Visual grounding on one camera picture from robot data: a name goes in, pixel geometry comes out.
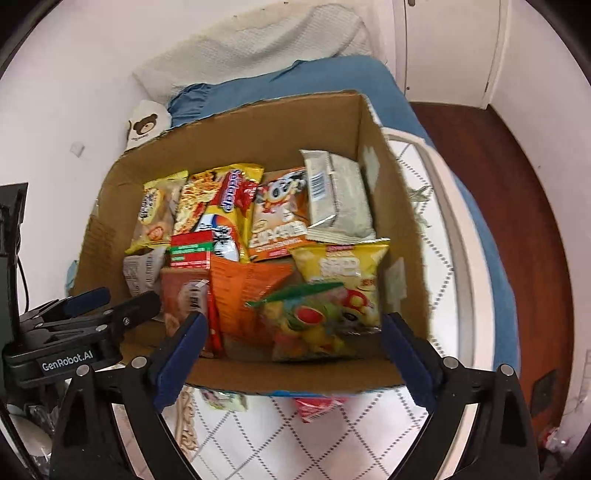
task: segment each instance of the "yellow chip bag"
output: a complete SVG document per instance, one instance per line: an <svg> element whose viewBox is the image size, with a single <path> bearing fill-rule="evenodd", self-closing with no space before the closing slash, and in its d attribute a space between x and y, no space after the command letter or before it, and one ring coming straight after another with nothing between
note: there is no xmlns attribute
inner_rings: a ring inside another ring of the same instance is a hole
<svg viewBox="0 0 591 480"><path fill-rule="evenodd" d="M354 245L316 244L290 250L307 282L341 281L347 289L338 329L341 332L378 331L378 265L390 246L389 239Z"/></svg>
<svg viewBox="0 0 591 480"><path fill-rule="evenodd" d="M180 171L164 179L144 183L144 197L139 208L131 245L131 255L143 248L167 247L173 234L178 197L189 172Z"/></svg>

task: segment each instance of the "red wrapper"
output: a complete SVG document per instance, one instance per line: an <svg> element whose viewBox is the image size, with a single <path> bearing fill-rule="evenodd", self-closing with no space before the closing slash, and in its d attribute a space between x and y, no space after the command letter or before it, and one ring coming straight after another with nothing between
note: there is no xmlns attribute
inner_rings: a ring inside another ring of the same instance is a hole
<svg viewBox="0 0 591 480"><path fill-rule="evenodd" d="M342 406L346 400L346 397L294 398L295 407L304 423L313 422L325 413Z"/></svg>

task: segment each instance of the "white door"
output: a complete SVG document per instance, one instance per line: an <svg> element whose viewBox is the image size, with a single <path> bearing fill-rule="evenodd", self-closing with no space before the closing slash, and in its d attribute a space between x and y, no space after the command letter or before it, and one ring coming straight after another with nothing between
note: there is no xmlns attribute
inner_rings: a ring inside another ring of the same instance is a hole
<svg viewBox="0 0 591 480"><path fill-rule="evenodd" d="M501 1L394 0L406 2L408 100L487 103L483 100L499 38Z"/></svg>

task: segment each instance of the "wooden floor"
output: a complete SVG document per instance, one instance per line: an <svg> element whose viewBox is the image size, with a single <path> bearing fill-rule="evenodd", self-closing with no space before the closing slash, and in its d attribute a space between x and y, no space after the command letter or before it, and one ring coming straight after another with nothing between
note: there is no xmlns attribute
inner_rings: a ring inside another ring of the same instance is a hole
<svg viewBox="0 0 591 480"><path fill-rule="evenodd" d="M536 380L556 369L551 407L534 430L558 425L569 384L573 303L564 249L544 191L527 157L496 112L413 104L443 158L472 192L515 292L521 387L528 405Z"/></svg>

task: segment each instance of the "barcode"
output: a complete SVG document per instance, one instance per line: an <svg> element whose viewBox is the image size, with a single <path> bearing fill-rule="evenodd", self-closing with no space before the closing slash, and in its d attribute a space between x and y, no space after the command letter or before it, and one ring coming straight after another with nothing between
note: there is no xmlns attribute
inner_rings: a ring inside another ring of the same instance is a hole
<svg viewBox="0 0 591 480"><path fill-rule="evenodd" d="M325 196L326 180L324 179L324 172L321 171L310 177L310 200L316 202L317 200L322 200Z"/></svg>

